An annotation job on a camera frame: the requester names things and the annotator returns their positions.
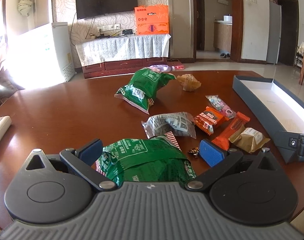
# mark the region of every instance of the patterned wallpaper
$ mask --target patterned wallpaper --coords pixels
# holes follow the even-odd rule
[[[156,4],[164,4],[167,5],[167,0],[137,0],[138,5],[156,5]],[[53,14],[55,22],[68,22],[69,25],[69,34],[71,31],[71,25],[73,21],[74,14],[76,13],[75,0],[53,0]],[[109,24],[121,24],[121,30],[123,29],[133,29],[136,30],[135,25],[135,16],[133,12],[124,12],[124,13],[115,13],[107,16],[98,16],[93,20],[92,27],[89,33],[98,34],[97,27],[102,25]],[[71,34],[71,39],[73,44],[80,43],[85,39],[87,31],[90,27],[91,19],[82,19],[76,20],[74,19],[73,30]],[[81,67],[81,63],[79,61],[79,56],[76,52],[76,48],[71,45],[72,56],[75,68]]]

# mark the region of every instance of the brown table surface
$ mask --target brown table surface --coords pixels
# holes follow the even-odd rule
[[[187,72],[174,72],[182,75]],[[202,86],[194,92],[185,92],[177,80],[160,89],[150,114],[186,111],[193,116],[210,103],[206,95],[219,95],[233,110],[251,118],[247,127],[253,127],[268,137],[254,114],[232,89],[234,75],[259,76],[251,71],[194,71]],[[9,115],[12,125],[0,142],[0,228],[11,222],[4,205],[4,192],[29,153],[41,148],[46,154],[56,154],[67,147],[79,148],[94,138],[104,145],[123,138],[146,138],[141,121],[148,115],[125,101],[114,98],[114,93],[128,83],[132,75],[78,80],[45,89],[22,90],[0,106],[0,116]],[[210,139],[219,135],[228,125],[215,129]],[[177,137],[182,151],[199,146],[208,136],[196,128],[197,139]],[[266,144],[295,186],[299,203],[294,216],[304,209],[304,163],[285,165],[273,142]],[[201,158],[188,156],[199,175],[209,166]]]

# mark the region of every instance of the dark door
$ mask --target dark door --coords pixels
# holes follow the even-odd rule
[[[204,17],[204,0],[196,0],[196,49],[204,50],[204,33],[205,33],[205,17]]]
[[[293,66],[299,40],[299,1],[277,0],[282,6],[279,62]]]

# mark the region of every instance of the tiled floor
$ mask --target tiled floor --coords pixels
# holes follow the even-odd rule
[[[218,51],[198,50],[196,51],[196,58],[220,58],[221,53]]]
[[[304,102],[304,81],[303,85],[299,85],[300,71],[294,67],[285,65],[261,65],[247,64],[235,62],[196,62],[192,64],[184,64],[185,71],[195,70],[248,70],[254,71],[266,78],[275,78],[278,82],[284,85],[297,97]],[[77,74],[72,80],[82,79],[83,74]]]

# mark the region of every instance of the kitchen counter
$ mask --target kitchen counter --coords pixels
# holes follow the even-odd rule
[[[227,21],[220,21],[220,20],[215,20],[215,23],[223,23],[223,24],[227,24],[227,25],[232,25],[232,22],[227,22]]]
[[[213,47],[231,53],[232,23],[227,21],[214,22]]]

